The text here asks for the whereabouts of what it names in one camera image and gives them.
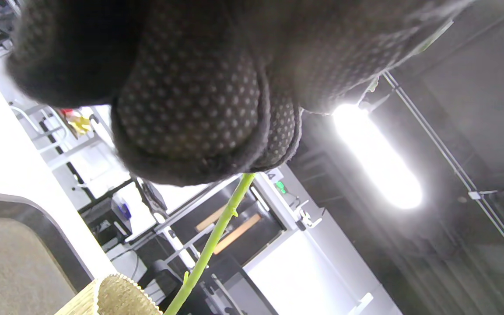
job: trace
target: yellow object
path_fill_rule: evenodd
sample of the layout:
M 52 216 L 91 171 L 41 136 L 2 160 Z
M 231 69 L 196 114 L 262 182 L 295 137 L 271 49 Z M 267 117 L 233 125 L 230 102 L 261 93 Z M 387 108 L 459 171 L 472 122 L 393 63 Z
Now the yellow object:
M 70 124 L 73 129 L 79 135 L 83 135 L 92 130 L 91 120 L 84 116 L 70 115 L 66 117 L 67 123 Z
M 130 278 L 94 279 L 56 315 L 161 315 L 152 299 Z

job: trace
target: ceiling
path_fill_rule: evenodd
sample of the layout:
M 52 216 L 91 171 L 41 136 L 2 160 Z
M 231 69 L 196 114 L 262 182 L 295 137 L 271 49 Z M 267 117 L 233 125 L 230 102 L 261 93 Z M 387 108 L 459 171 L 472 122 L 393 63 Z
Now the ceiling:
M 392 75 L 477 189 L 503 190 L 504 1 L 476 2 Z M 391 91 L 381 78 L 368 101 Z M 504 238 L 489 217 L 504 222 L 504 192 L 488 199 L 491 212 L 470 200 L 396 94 L 371 119 L 420 180 L 425 200 L 419 209 L 398 211 L 383 200 L 330 117 L 304 117 L 304 138 L 290 167 L 405 315 L 504 314 Z

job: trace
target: black fabric glove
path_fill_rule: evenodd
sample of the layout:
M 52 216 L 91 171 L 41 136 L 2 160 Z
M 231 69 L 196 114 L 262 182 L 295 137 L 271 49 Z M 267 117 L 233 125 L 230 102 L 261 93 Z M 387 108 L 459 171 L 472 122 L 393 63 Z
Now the black fabric glove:
M 30 0 L 7 69 L 51 106 L 110 103 L 118 155 L 179 186 L 284 163 L 301 113 L 356 103 L 471 0 Z

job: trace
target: dark ceiling panel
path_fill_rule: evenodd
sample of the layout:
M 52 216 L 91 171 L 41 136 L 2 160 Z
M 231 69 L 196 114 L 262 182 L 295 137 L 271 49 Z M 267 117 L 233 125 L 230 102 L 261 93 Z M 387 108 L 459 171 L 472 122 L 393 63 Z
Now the dark ceiling panel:
M 494 172 L 504 171 L 504 26 L 422 76 L 457 128 Z
M 488 28 L 504 21 L 504 0 L 479 0 L 457 16 L 455 23 L 424 54 L 415 56 L 401 66 L 406 72 L 420 74 L 438 64 Z

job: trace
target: gray floor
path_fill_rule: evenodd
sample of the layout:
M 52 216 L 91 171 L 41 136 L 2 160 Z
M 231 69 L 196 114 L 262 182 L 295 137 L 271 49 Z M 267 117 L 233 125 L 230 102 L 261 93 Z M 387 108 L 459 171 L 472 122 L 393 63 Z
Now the gray floor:
M 0 219 L 0 315 L 54 314 L 74 295 L 36 234 Z

